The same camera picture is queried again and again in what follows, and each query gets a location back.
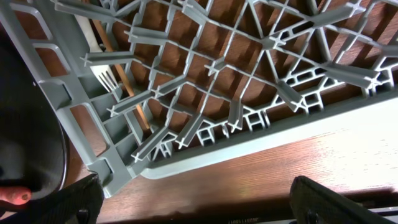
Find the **brown wooden surface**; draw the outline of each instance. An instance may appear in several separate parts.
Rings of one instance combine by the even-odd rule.
[[[123,6],[128,1],[120,1]],[[300,11],[306,13],[306,8],[301,1],[290,1],[290,5],[298,6]],[[331,7],[342,4],[341,1],[333,1]],[[215,0],[210,17],[217,21],[233,24],[237,18],[237,12],[242,6],[242,1]],[[269,31],[275,20],[278,10],[273,10],[265,5],[258,5],[256,11],[260,16],[264,33]],[[150,2],[144,15],[143,27],[162,30],[165,26],[165,13],[167,8],[156,2]],[[387,43],[397,30],[397,9],[392,6],[378,4],[371,13],[370,20],[364,33],[373,39]],[[134,13],[125,18],[131,21]],[[33,39],[43,39],[43,33],[37,29],[35,19],[26,14],[19,14],[20,20],[29,36]],[[339,22],[339,26],[352,28],[358,16],[347,21]],[[297,18],[284,15],[284,21],[280,27],[286,27]],[[245,15],[240,29],[255,35],[250,15]],[[181,12],[177,12],[169,38],[189,46],[198,26]],[[129,47],[126,30],[121,24],[115,24],[114,34],[117,37],[121,50]],[[198,50],[213,57],[217,57],[225,49],[225,41],[230,33],[213,25],[207,24],[203,31]],[[346,36],[327,32],[328,43],[332,55],[342,45]],[[298,38],[286,46],[291,50],[300,48],[303,39]],[[317,58],[316,45],[310,45],[306,53],[314,60]],[[158,47],[138,45],[136,55],[146,63],[151,63],[157,54]],[[54,62],[54,57],[49,56],[43,50],[38,50],[49,72],[52,75],[64,75],[62,66]],[[244,37],[238,37],[233,42],[231,53],[226,60],[229,63],[243,69],[252,69],[259,46],[248,41]],[[369,48],[365,44],[356,43],[347,52],[342,63],[360,67],[370,67],[375,60],[377,49]],[[184,66],[186,52],[172,45],[166,46],[162,58],[162,68],[180,74]],[[279,74],[284,72],[292,63],[290,56],[272,52],[273,59]],[[203,65],[207,60],[195,57],[188,77],[207,86],[210,79],[206,76]],[[149,71],[134,63],[131,67],[137,83],[147,86]],[[273,77],[265,74],[269,68],[261,66],[257,75],[263,76],[273,82]],[[158,76],[155,86],[169,80],[168,77]],[[215,89],[230,97],[240,94],[247,78],[231,70],[223,71],[216,82]],[[319,80],[306,86],[298,86],[300,91],[317,85]],[[243,101],[250,106],[266,103],[271,100],[275,90],[261,83],[253,82]],[[326,105],[360,95],[360,89],[350,85],[343,85],[333,91],[322,93]],[[178,102],[197,109],[203,101],[203,95],[195,89],[185,86]],[[162,107],[156,102],[149,103],[154,117],[164,120],[165,114]],[[212,118],[222,118],[228,114],[229,105],[217,99],[210,99],[204,114]],[[84,107],[77,106],[72,109],[76,120],[88,138],[92,148],[98,155],[105,149],[102,137],[96,130],[89,114]],[[285,107],[268,111],[271,122],[284,119],[294,114]],[[396,192],[398,188],[398,142],[396,134],[391,131],[392,121],[383,121],[377,126],[351,127],[341,124],[341,130],[330,133],[320,133],[319,136],[304,141],[295,142],[286,146],[258,152],[249,156],[233,159],[212,166],[193,170],[160,180],[147,180],[138,177],[125,186],[120,193],[104,201],[98,222],[117,222],[121,220],[140,220],[151,217],[181,217],[182,214],[191,216],[211,215],[217,213],[245,213],[253,210],[286,210],[288,209],[289,188],[292,180],[297,175],[306,175],[313,180],[335,190],[337,192],[362,195],[367,192],[387,194]],[[178,131],[187,122],[187,117],[182,114],[173,116],[170,128]],[[67,184],[86,176],[85,169],[78,157],[75,148],[71,144],[70,168]]]

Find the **black object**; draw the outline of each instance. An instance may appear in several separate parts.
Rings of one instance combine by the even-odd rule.
[[[28,187],[36,200],[62,188],[68,139],[1,26],[0,43],[0,185]]]
[[[297,223],[394,223],[304,176],[293,181],[290,205]]]
[[[96,223],[103,200],[100,179],[90,174],[0,223]]]

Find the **metal fork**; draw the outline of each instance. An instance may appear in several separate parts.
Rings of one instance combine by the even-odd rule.
[[[90,25],[90,21],[83,16],[75,15],[75,17],[88,42],[88,46],[90,47],[90,53],[102,52],[97,43],[97,40],[95,39],[93,29]],[[90,66],[90,68],[98,81],[104,86],[106,91],[111,92],[119,87],[109,65],[96,65]]]

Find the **dish rack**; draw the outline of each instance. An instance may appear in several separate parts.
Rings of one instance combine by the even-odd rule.
[[[46,95],[87,169],[99,174],[106,197],[116,194],[138,175],[159,179],[245,156],[339,128],[343,123],[363,123],[364,116],[371,118],[381,110],[390,110],[398,103],[395,86],[398,78],[395,76],[394,80],[394,70],[398,68],[398,33],[395,33],[387,44],[363,34],[372,9],[381,2],[397,7],[398,3],[395,1],[375,0],[363,6],[361,0],[351,0],[329,9],[331,1],[326,0],[319,9],[315,1],[308,0],[305,1],[310,11],[308,15],[291,6],[289,0],[284,2],[245,0],[234,26],[211,19],[209,13],[213,0],[208,0],[205,6],[194,0],[154,1],[168,7],[164,31],[140,26],[146,6],[150,2],[147,0],[135,0],[123,7],[119,7],[115,0],[101,0],[101,6],[77,0],[0,1],[1,24]],[[264,35],[260,20],[255,13],[256,4],[265,4],[281,11],[268,35]],[[136,10],[138,13],[131,24],[122,19]],[[253,26],[258,30],[257,36],[238,29],[245,10],[253,14]],[[38,20],[48,40],[28,38],[14,11],[32,14]],[[168,38],[177,11],[181,11],[198,24],[197,32],[189,47]],[[283,13],[299,17],[301,21],[276,30]],[[129,51],[89,53],[74,14],[100,20],[115,49],[117,43],[112,33],[113,24],[118,22],[127,26],[129,31],[125,34],[131,43]],[[359,16],[354,29],[336,25],[337,22],[353,16]],[[231,34],[226,49],[219,58],[213,58],[197,50],[207,24],[225,29]],[[348,36],[334,58],[330,54],[326,30]],[[299,52],[284,48],[288,41],[302,35],[306,35],[306,41]],[[252,71],[242,70],[225,60],[237,36],[262,46]],[[316,37],[322,62],[312,60],[305,55],[312,37]],[[339,63],[355,42],[371,45],[381,51],[376,62],[369,65],[369,68]],[[159,46],[159,52],[152,64],[146,64],[134,55],[137,44]],[[170,73],[159,66],[166,44],[186,51],[187,58],[182,74]],[[51,77],[35,51],[36,48],[53,50],[67,71],[67,75]],[[275,69],[271,51],[278,51],[294,58],[294,62],[283,77]],[[201,86],[187,78],[194,56],[211,62],[205,65],[211,80],[209,86]],[[270,69],[267,72],[274,77],[271,81],[256,74],[256,68],[263,63],[262,58],[269,63]],[[146,90],[137,92],[136,96],[127,98],[123,96],[120,88],[111,93],[104,91],[89,68],[94,65],[124,64],[131,83],[135,83],[130,71],[132,62],[137,62],[150,70],[149,86]],[[306,62],[310,67],[303,70],[296,69],[300,62]],[[213,89],[218,75],[227,68],[248,79],[237,97],[232,98]],[[154,80],[158,74],[167,75],[172,79],[154,87]],[[316,79],[321,80],[316,87],[302,91],[295,89],[296,86]],[[276,90],[271,102],[257,106],[247,106],[242,103],[245,91],[254,81]],[[324,105],[322,92],[345,84],[360,87],[362,95],[330,106]],[[204,102],[198,110],[191,110],[177,102],[184,85],[190,85],[204,94]],[[168,100],[164,96],[170,93],[173,97]],[[210,97],[229,103],[227,117],[213,120],[203,114]],[[164,124],[154,121],[148,107],[149,100],[156,100],[167,109],[167,119]],[[98,156],[93,152],[70,110],[78,105],[83,105],[87,109],[106,142],[106,150]],[[136,116],[131,112],[137,105],[142,106],[150,122],[152,134],[147,138],[144,137]],[[281,105],[287,105],[294,113],[301,111],[302,114],[276,122],[271,121],[270,110]],[[179,133],[169,128],[174,113],[183,113],[190,117]],[[120,130],[126,128],[129,131],[120,137]],[[222,138],[216,136],[215,129],[222,131]],[[200,145],[181,150],[187,148],[193,138],[198,138]]]

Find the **wooden table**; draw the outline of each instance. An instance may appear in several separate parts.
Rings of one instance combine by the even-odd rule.
[[[120,5],[128,1],[119,1]],[[305,11],[306,8],[299,4],[300,1],[291,0],[293,6]],[[333,1],[331,6],[335,7],[345,1]],[[220,22],[231,23],[236,20],[237,12],[242,1],[215,0],[210,17]],[[278,12],[264,5],[256,7],[261,15],[261,24],[264,32],[268,32],[272,21]],[[165,13],[167,8],[150,3],[147,6],[143,27],[151,29],[162,29],[165,25]],[[371,13],[370,20],[364,33],[382,43],[388,42],[397,30],[397,9],[392,6],[377,5]],[[134,13],[127,16],[126,20],[131,21]],[[348,21],[340,22],[343,27],[353,28],[358,16]],[[20,15],[25,24],[25,29],[30,35],[40,36],[35,30],[34,21]],[[286,16],[283,26],[288,26],[297,21],[297,18]],[[197,25],[187,21],[187,18],[180,12],[175,15],[174,26],[169,38],[183,45],[189,45],[197,29]],[[240,28],[255,35],[252,29],[251,15],[244,16]],[[127,27],[116,24],[114,33],[119,42],[121,50],[129,47],[127,35],[123,30]],[[198,50],[217,57],[225,48],[225,39],[229,35],[224,30],[207,26],[204,31],[204,39],[201,40]],[[328,43],[333,56],[345,40],[343,35],[328,35]],[[289,44],[292,50],[300,48],[303,39],[297,39]],[[235,64],[242,69],[250,69],[255,57],[258,54],[259,46],[245,39],[238,39],[231,49],[231,56],[227,57],[229,63]],[[317,57],[319,54],[316,46],[310,47],[309,55]],[[167,49],[161,66],[173,73],[180,73],[183,67],[181,63],[184,53],[174,49]],[[47,68],[52,73],[64,72],[52,61],[53,57],[46,56],[46,53],[39,51]],[[137,46],[136,54],[148,63],[153,61],[156,55],[156,47]],[[365,44],[356,44],[342,60],[345,64],[359,67],[368,67],[376,59],[377,49],[369,48]],[[285,69],[292,63],[289,57],[273,55],[277,70],[283,74]],[[208,85],[208,78],[205,74],[204,61],[193,62],[193,69],[188,76],[201,83]],[[259,69],[259,74],[267,73],[267,67]],[[147,70],[137,64],[132,66],[133,74],[137,83],[147,86]],[[236,77],[234,73],[225,73],[221,82],[216,84],[216,90],[229,96],[236,96],[241,91],[244,78]],[[159,77],[156,84],[166,82],[166,78]],[[272,97],[275,90],[266,86],[252,86],[243,101],[247,105],[258,105],[265,103]],[[323,100],[328,104],[358,96],[361,94],[359,88],[343,85],[342,88],[322,94]],[[202,103],[203,96],[196,91],[186,89],[179,103],[198,108]],[[207,116],[217,118],[228,114],[228,106],[217,101],[209,102],[211,106],[206,107]],[[154,118],[164,120],[162,108],[156,101],[149,104]],[[75,118],[78,120],[85,136],[91,143],[97,154],[105,149],[105,144],[98,134],[90,116],[83,107],[73,109]],[[274,111],[275,120],[293,116],[286,107]],[[350,195],[357,201],[369,200],[373,196],[381,195],[391,197],[398,188],[398,141],[396,134],[391,128],[396,127],[396,120],[384,120],[377,126],[366,126],[367,118],[364,118],[364,126],[352,127],[341,124],[341,129],[330,133],[323,133],[304,141],[295,142],[274,149],[258,152],[248,156],[240,157],[230,161],[222,162],[198,170],[175,175],[160,180],[147,180],[138,177],[125,186],[120,193],[104,201],[98,222],[117,222],[121,220],[141,220],[157,217],[167,219],[169,217],[195,217],[199,215],[214,215],[227,213],[246,213],[255,211],[268,211],[270,214],[275,211],[288,211],[288,196],[293,178],[298,175],[306,175],[309,178],[331,188],[339,193]],[[187,122],[187,117],[176,116],[172,120],[170,128],[178,131]],[[86,176],[88,171],[82,164],[75,148],[71,144],[70,168],[67,185]]]
[[[286,211],[298,175],[358,202],[397,198],[398,141],[389,127],[347,127],[164,179],[138,177],[104,201],[98,222]],[[87,174],[71,147],[68,183]]]

